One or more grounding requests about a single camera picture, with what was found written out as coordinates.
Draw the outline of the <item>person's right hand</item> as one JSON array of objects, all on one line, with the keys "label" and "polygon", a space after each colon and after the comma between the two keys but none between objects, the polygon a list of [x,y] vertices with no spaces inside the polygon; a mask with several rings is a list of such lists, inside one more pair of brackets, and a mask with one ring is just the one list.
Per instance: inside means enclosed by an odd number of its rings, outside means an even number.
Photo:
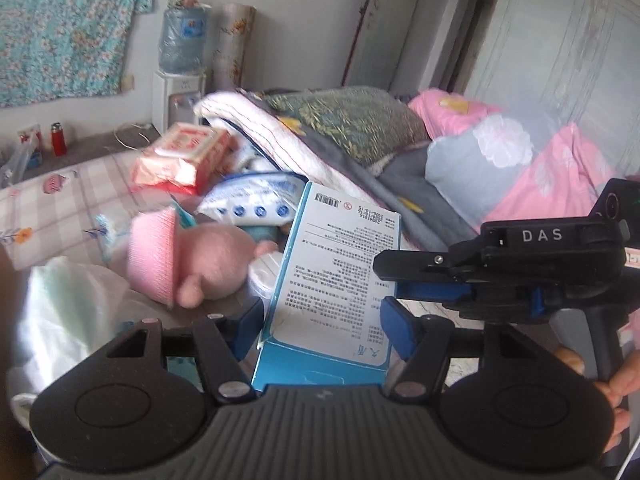
[{"label": "person's right hand", "polygon": [[636,452],[638,437],[639,347],[631,315],[611,306],[562,309],[552,315],[558,344],[553,355],[586,378],[608,401],[613,427],[603,454],[614,465]]}]

